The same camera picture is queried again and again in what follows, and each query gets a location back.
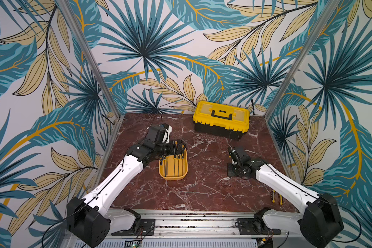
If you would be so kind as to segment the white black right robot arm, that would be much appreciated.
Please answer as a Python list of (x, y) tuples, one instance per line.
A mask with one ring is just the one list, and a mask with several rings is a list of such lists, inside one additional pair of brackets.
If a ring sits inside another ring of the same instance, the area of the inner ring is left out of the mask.
[(316, 248), (326, 247), (343, 229), (344, 224), (336, 199), (319, 194), (278, 171), (262, 159), (252, 159), (242, 147), (230, 147), (228, 173), (242, 179), (255, 179), (287, 199), (297, 212), (282, 212), (268, 207), (254, 215), (253, 220), (239, 219), (238, 226), (255, 227), (256, 233), (272, 234), (284, 230), (301, 235)]

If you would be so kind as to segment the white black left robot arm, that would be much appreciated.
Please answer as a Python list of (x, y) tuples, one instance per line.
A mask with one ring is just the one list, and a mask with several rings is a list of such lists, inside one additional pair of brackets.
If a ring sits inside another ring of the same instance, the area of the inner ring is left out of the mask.
[(126, 151), (123, 160), (104, 181), (83, 198), (74, 197), (67, 204), (68, 230), (91, 248), (97, 247), (109, 234), (141, 233), (140, 214), (125, 209), (113, 217), (108, 211), (128, 183), (149, 163), (169, 156), (185, 157), (185, 142), (171, 140), (171, 131), (167, 124), (150, 126), (146, 136)]

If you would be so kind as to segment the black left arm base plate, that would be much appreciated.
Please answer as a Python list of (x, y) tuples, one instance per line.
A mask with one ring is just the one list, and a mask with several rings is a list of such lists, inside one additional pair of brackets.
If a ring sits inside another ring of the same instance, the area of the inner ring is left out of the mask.
[(155, 219), (136, 219), (130, 229), (113, 232), (111, 233), (111, 236), (153, 236), (155, 234), (155, 227)]

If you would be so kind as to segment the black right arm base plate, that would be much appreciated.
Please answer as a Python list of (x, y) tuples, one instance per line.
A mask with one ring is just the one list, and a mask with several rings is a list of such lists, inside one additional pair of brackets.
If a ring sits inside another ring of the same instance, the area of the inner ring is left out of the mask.
[(274, 236), (280, 235), (280, 229), (270, 229), (260, 218), (239, 218), (235, 226), (239, 229), (240, 235), (262, 235)]

